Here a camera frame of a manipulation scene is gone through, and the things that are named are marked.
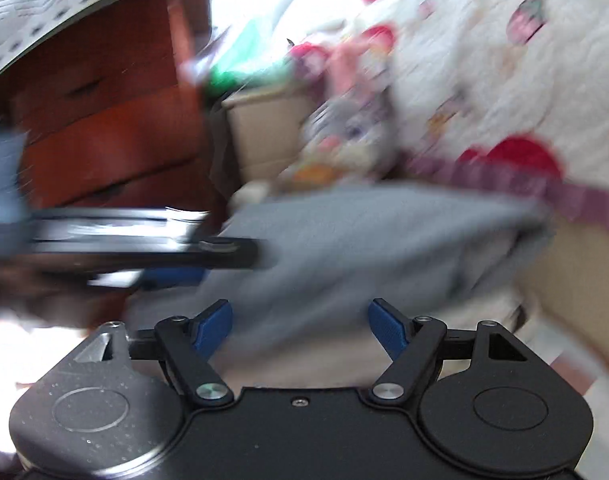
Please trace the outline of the grey garment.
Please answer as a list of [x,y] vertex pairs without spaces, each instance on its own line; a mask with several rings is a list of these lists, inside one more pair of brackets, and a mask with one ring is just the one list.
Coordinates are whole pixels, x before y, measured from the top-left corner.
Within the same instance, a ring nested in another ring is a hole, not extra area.
[[144,330],[225,299],[233,330],[223,354],[249,361],[356,330],[376,298],[415,316],[485,295],[513,281],[554,231],[549,213],[526,198],[378,184],[248,205],[224,234],[258,240],[260,263],[213,270],[196,287],[141,292],[126,325]]

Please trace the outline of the red wooden drawer cabinet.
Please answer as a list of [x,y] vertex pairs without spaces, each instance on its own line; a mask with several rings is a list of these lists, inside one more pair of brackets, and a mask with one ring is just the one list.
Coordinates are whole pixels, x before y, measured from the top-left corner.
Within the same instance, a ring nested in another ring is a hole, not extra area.
[[[193,71],[208,0],[118,0],[0,75],[0,208],[223,212],[204,86]],[[0,307],[61,302],[77,286],[0,279]]]

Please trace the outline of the beige bed base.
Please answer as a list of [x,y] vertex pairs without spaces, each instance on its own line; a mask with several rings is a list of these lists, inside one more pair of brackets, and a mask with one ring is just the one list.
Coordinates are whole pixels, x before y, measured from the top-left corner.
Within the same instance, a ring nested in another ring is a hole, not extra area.
[[609,230],[554,218],[554,237],[517,285],[609,367]]

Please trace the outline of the colourful toy pile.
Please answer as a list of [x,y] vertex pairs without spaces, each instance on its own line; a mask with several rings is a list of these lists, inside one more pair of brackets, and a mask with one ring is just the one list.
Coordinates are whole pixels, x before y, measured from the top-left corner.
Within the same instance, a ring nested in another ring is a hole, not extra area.
[[297,76],[321,104],[302,125],[299,155],[280,175],[286,188],[310,191],[389,174],[399,158],[390,98],[394,46],[394,29],[378,24],[336,44],[290,49]]

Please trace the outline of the bear print quilt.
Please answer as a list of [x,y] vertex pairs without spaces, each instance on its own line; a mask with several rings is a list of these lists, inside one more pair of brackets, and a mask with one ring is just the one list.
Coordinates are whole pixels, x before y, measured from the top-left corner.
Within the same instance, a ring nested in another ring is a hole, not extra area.
[[609,229],[609,0],[376,0],[413,174]]

